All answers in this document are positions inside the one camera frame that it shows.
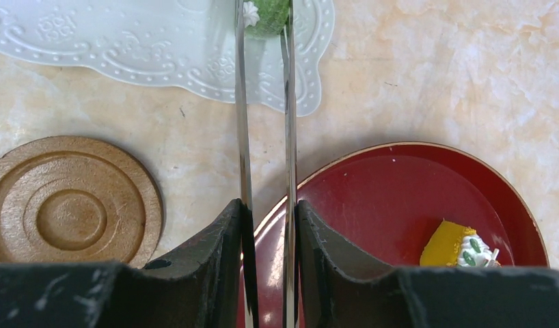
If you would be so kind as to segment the green matcha roll cake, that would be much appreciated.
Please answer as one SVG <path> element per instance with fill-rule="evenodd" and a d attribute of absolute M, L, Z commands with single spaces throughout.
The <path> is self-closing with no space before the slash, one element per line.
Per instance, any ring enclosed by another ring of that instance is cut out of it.
<path fill-rule="evenodd" d="M 289 0 L 252 0 L 243 2 L 245 33 L 257 39 L 282 32 L 290 12 Z"/>

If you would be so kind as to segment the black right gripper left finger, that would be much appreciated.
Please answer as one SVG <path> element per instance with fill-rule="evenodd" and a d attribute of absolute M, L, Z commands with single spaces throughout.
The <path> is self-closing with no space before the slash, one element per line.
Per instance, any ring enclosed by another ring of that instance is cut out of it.
<path fill-rule="evenodd" d="M 140 269 L 117 261 L 0 263 L 0 327 L 234 327 L 242 214 L 232 200 Z"/>

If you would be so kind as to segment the metal serving tongs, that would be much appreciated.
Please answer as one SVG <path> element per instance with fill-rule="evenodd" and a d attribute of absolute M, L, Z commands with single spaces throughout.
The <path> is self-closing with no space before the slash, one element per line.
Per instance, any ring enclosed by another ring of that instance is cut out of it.
<path fill-rule="evenodd" d="M 297 268 L 297 188 L 296 188 L 296 99 L 295 99 L 295 49 L 293 16 L 294 5 L 288 2 L 288 16 L 281 34 L 281 50 L 284 65 L 285 130 L 287 200 L 284 224 L 283 257 L 283 310 L 284 327 L 299 326 L 299 287 Z M 237 114 L 237 137 L 241 185 L 241 246 L 244 279 L 244 319 L 246 327 L 258 327 L 258 285 L 256 279 L 256 252 L 253 231 L 253 197 L 251 164 L 249 154 L 249 131 L 247 118 L 247 92 L 245 77 L 245 15 L 243 1 L 235 3 L 235 105 Z"/>

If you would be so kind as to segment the yellow cake slice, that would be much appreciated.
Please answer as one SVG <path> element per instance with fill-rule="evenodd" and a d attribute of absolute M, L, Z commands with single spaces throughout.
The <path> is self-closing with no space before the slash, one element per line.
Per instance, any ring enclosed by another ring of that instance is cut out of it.
<path fill-rule="evenodd" d="M 442 221 L 424 247 L 424 267 L 500 267 L 498 248 L 491 249 L 471 227 Z"/>

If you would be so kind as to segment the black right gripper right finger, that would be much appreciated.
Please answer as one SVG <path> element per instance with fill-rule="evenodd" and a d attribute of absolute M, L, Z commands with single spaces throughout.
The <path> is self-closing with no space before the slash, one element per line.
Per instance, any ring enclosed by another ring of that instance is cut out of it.
<path fill-rule="evenodd" d="M 391 266 L 298 204 L 306 327 L 559 327 L 559 271 Z"/>

